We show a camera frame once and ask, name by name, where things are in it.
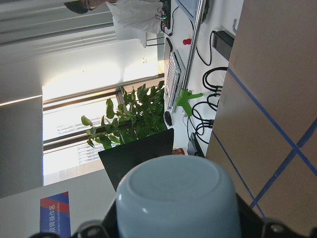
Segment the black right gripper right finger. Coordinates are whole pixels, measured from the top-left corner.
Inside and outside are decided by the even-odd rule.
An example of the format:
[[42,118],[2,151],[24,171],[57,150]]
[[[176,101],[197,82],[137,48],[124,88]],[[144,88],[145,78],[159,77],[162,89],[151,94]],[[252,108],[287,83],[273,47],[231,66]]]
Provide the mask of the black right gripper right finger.
[[317,228],[314,227],[308,236],[301,235],[284,223],[269,219],[260,218],[247,203],[236,193],[240,227],[243,238],[316,238]]

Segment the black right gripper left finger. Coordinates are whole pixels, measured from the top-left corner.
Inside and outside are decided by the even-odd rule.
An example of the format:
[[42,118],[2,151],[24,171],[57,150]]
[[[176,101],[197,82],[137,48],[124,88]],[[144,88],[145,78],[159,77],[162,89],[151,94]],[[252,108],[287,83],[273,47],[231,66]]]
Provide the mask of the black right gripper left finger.
[[105,218],[83,222],[71,232],[69,205],[66,213],[61,203],[54,205],[55,209],[40,209],[40,231],[32,234],[32,238],[117,238],[118,226],[116,218],[116,203],[112,201]]

